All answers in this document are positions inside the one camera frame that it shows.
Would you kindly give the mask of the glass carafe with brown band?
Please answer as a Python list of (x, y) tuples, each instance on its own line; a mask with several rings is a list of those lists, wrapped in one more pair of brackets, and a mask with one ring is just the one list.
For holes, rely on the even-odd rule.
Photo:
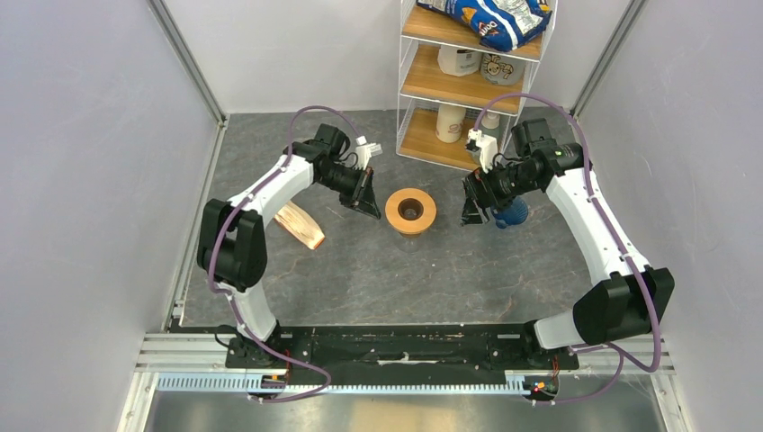
[(395, 243), (396, 247), (406, 253), (416, 253), (418, 252), (422, 245), (424, 240), (422, 239), (423, 234), (399, 234), (399, 237), (397, 238), (397, 241)]

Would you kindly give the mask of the white wire shelf rack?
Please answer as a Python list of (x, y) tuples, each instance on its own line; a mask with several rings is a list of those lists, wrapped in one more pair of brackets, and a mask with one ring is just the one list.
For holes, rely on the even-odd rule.
[(414, 1), (400, 4), (399, 81), (396, 152), (418, 161), (471, 171), (476, 163), (465, 141), (444, 143), (435, 135), (438, 109), (451, 105), (464, 109), (463, 128), (472, 128), (489, 100), (502, 94), (529, 92), (552, 38), (556, 22), (525, 46), (508, 52), (522, 67), (513, 85), (491, 84), (479, 73), (448, 76), (437, 65), (440, 48), (474, 50), (494, 59), (498, 52), (480, 45), (477, 34), (440, 13), (427, 11)]

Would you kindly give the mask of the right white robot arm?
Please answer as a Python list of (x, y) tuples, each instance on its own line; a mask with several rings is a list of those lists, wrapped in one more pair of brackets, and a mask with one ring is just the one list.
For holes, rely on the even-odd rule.
[(592, 287), (571, 310), (539, 319), (519, 344), (521, 360), (544, 367), (556, 348), (602, 346), (658, 329), (675, 288), (667, 268), (655, 268), (634, 247), (600, 193), (578, 143), (560, 144), (544, 119), (512, 130), (516, 157), (500, 163), (496, 138), (470, 130), (466, 148), (480, 165), (462, 181), (462, 224), (499, 220), (523, 194), (541, 191), (557, 207), (588, 266)]

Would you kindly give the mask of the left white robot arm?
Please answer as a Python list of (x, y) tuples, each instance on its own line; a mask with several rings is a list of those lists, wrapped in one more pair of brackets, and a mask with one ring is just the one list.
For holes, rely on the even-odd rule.
[(276, 365), (282, 343), (271, 337), (278, 322), (261, 280), (268, 262), (265, 231), (294, 196), (322, 185), (341, 205), (379, 219), (370, 160), (382, 148), (364, 137), (350, 140), (339, 128), (319, 126), (312, 139), (288, 145), (270, 170), (226, 201), (209, 200), (202, 212), (197, 265), (213, 293), (231, 307), (238, 331), (251, 339), (248, 356), (259, 366)]

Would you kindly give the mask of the blue cone coffee filter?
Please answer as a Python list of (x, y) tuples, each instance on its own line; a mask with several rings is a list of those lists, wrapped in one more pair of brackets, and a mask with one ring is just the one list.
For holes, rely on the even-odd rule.
[(526, 202), (521, 197), (516, 197), (512, 203), (502, 210), (492, 208), (491, 214), (495, 225), (503, 230), (524, 223), (528, 217), (529, 210)]

